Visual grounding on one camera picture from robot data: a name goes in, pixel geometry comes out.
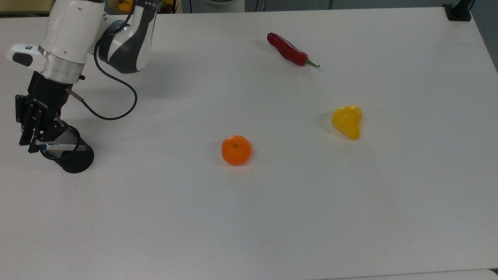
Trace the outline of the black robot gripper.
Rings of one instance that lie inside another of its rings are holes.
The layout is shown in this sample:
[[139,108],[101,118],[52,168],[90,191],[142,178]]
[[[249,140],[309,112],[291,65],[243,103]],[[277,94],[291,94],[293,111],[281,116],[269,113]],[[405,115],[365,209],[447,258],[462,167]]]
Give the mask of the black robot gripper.
[[[15,116],[21,126],[19,145],[28,146],[28,152],[39,152],[39,142],[55,142],[68,128],[67,122],[61,118],[61,109],[69,99],[73,84],[66,84],[46,78],[38,72],[33,72],[28,95],[16,95]],[[54,118],[50,122],[41,124],[43,113]]]

